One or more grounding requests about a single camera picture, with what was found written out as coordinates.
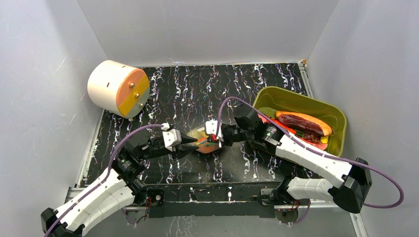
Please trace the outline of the green toy cabbage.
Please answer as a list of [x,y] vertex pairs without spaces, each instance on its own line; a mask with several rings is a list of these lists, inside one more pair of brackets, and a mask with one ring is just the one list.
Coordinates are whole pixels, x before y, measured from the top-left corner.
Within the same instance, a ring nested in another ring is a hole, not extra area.
[[203,142],[207,139],[204,127],[196,127],[186,133],[187,136],[195,138],[197,143]]

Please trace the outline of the orange toy fruit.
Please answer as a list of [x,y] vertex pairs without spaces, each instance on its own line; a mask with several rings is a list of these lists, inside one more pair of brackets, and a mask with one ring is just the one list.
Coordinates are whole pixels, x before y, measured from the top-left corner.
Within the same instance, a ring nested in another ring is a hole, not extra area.
[[198,145],[198,147],[199,148],[197,149],[197,151],[203,154],[212,153],[220,149],[220,146],[218,143],[209,143],[209,142],[202,143]]

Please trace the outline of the clear zip top bag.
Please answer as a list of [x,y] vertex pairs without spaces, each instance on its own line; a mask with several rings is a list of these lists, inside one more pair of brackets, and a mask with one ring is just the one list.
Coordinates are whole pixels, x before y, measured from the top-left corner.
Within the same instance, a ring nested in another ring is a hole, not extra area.
[[198,145],[200,145],[200,144],[202,144],[202,143],[205,143],[205,142],[209,142],[209,143],[211,143],[210,141],[208,141],[208,137],[207,137],[207,139],[206,139],[205,141],[203,141],[203,142],[196,143],[196,144],[194,144],[194,145],[192,145],[192,144],[188,144],[188,145],[189,145],[189,146],[198,146]]

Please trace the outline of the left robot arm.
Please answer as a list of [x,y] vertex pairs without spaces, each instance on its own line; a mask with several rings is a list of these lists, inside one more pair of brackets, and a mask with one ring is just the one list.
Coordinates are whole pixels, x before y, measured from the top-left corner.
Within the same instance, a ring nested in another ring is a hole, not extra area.
[[95,225],[135,204],[144,205],[151,191],[138,176],[145,170],[143,161],[171,155],[183,158],[198,149],[197,139],[168,124],[140,127],[111,153],[107,168],[87,188],[64,205],[41,213],[46,237],[83,237]]

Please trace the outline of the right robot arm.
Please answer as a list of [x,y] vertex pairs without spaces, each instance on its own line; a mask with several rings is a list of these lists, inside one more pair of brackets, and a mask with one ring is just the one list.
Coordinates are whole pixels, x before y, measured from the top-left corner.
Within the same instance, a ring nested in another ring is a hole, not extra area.
[[255,148],[305,167],[320,178],[285,178],[274,192],[284,204],[298,199],[331,201],[350,213],[360,213],[372,186],[368,163],[363,159],[340,161],[303,142],[275,122],[263,122],[247,105],[233,110],[235,125],[222,123],[218,134],[224,145],[249,141]]

